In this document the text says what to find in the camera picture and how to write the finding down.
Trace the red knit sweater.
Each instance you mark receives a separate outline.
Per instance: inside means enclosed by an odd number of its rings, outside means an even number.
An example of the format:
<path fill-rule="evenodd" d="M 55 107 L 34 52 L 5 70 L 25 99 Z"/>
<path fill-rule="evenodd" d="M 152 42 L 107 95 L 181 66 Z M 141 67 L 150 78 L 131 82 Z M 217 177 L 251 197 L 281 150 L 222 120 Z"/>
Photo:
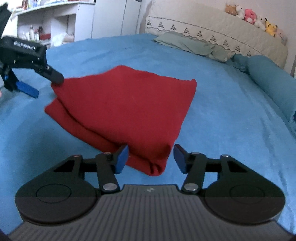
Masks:
<path fill-rule="evenodd" d="M 128 145 L 128 166 L 161 175 L 197 88 L 179 80 L 116 66 L 52 85 L 45 113 L 74 137 L 102 152 Z"/>

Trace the white shelving desk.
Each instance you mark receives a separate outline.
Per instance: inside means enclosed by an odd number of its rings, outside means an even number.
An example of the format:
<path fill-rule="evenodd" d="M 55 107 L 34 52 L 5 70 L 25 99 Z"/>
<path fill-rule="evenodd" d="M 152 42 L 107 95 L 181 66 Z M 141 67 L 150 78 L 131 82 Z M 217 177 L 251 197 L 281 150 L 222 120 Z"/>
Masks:
<path fill-rule="evenodd" d="M 74 35 L 74 41 L 92 37 L 95 3 L 87 1 L 65 1 L 38 6 L 14 14 L 9 19 L 3 36 L 20 36 L 30 27 L 42 27 L 50 39 L 67 33 Z"/>

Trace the light blue bed sheet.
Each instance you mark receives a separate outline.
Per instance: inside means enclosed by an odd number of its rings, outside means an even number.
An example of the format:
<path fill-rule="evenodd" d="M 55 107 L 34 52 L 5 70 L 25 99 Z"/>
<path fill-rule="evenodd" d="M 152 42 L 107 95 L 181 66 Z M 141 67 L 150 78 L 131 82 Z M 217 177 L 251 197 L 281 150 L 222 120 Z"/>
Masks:
<path fill-rule="evenodd" d="M 48 63 L 64 77 L 98 74 L 118 65 L 194 79 L 197 91 L 177 143 L 210 158 L 229 154 L 285 193 L 280 223 L 295 232 L 295 133 L 278 106 L 245 73 L 231 66 L 154 42 L 140 34 L 88 39 L 51 48 Z M 1 97 L 1 230 L 22 220 L 15 194 L 25 183 L 74 154 L 99 151 L 75 138 L 44 112 L 54 98 L 50 82 L 30 69 L 16 76 L 38 98 L 3 90 Z"/>

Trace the white wardrobe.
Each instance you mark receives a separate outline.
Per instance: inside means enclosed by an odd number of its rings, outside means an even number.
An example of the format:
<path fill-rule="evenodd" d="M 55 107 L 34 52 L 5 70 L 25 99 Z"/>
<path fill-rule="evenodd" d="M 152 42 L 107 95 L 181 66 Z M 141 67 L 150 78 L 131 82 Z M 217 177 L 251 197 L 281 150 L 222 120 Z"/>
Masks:
<path fill-rule="evenodd" d="M 98 0 L 92 26 L 92 38 L 118 37 L 138 33 L 141 1 Z"/>

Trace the teal folded duvet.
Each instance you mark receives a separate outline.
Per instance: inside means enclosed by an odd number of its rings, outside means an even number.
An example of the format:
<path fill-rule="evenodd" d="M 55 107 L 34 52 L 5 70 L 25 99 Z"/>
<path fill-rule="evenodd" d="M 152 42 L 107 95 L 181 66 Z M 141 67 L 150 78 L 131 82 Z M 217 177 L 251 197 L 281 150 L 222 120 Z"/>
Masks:
<path fill-rule="evenodd" d="M 235 54 L 226 61 L 226 64 L 248 74 L 279 107 L 288 123 L 295 128 L 295 79 L 293 77 L 263 55 L 247 57 Z"/>

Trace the grey-green pillow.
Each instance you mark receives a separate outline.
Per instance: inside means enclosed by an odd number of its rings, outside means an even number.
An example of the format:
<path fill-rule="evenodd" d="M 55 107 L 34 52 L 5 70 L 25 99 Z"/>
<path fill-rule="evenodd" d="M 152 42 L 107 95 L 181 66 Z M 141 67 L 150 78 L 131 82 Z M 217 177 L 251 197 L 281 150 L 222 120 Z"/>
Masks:
<path fill-rule="evenodd" d="M 226 50 L 219 45 L 186 37 L 176 32 L 164 33 L 154 38 L 154 41 L 161 45 L 204 56 L 222 63 L 225 63 L 234 55 L 232 51 Z"/>

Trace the beige embroidered headboard cover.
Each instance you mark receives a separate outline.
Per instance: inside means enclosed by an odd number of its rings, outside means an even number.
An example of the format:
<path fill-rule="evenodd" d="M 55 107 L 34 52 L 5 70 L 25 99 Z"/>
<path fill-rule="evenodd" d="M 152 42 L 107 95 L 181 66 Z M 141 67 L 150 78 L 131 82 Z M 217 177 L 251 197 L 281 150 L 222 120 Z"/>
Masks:
<path fill-rule="evenodd" d="M 263 55 L 284 68 L 288 48 L 254 25 L 196 1 L 152 1 L 145 32 L 156 36 L 176 32 L 219 45 L 235 54 Z"/>

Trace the yellow plush toy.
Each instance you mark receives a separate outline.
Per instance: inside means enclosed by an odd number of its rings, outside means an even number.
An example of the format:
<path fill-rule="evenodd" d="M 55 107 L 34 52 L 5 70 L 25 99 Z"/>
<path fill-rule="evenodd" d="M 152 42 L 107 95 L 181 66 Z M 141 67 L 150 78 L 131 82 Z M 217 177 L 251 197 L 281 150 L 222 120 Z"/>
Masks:
<path fill-rule="evenodd" d="M 272 24 L 270 21 L 265 19 L 265 32 L 271 35 L 272 37 L 275 37 L 276 30 L 278 29 L 277 25 Z"/>

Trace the pink plush toy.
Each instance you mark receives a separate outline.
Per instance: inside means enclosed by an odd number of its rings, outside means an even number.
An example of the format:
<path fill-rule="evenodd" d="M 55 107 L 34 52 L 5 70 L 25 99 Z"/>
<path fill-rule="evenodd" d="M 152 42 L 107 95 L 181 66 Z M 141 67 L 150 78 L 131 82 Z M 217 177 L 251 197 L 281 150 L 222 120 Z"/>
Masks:
<path fill-rule="evenodd" d="M 250 24 L 254 24 L 257 18 L 256 13 L 252 9 L 245 9 L 244 10 L 244 20 Z"/>

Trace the white plush toy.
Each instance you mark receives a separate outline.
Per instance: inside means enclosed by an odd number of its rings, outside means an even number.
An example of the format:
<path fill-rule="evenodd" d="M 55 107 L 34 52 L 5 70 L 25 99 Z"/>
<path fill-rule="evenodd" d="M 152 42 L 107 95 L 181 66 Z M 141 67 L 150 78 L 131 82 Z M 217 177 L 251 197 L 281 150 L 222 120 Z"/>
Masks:
<path fill-rule="evenodd" d="M 245 12 L 242 6 L 236 6 L 236 16 L 240 18 L 241 20 L 244 20 L 245 18 Z"/>

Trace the brown plush toy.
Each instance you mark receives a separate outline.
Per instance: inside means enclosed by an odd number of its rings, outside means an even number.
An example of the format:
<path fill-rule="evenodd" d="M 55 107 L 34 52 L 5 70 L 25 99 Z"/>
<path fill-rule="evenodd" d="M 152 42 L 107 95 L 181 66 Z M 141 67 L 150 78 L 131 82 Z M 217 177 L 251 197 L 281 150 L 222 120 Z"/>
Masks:
<path fill-rule="evenodd" d="M 226 4 L 225 12 L 230 15 L 236 16 L 237 15 L 236 4 Z"/>

